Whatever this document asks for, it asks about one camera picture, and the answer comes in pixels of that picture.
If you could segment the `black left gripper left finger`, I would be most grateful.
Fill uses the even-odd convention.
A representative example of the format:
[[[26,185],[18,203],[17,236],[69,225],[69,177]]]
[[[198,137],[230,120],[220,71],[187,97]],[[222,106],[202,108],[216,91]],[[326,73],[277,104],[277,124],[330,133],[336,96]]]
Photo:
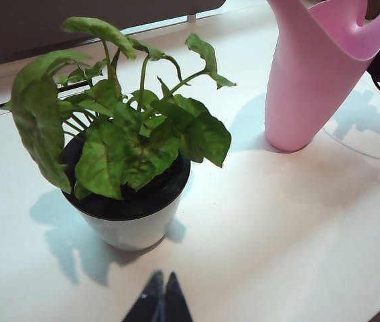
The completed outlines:
[[[155,270],[123,321],[164,321],[164,275]]]

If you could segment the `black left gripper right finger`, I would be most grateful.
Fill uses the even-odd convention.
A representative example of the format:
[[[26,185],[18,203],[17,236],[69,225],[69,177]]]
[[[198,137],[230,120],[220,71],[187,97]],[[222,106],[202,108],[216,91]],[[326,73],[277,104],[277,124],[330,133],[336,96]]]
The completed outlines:
[[[166,321],[193,321],[175,272],[168,278],[164,300]]]

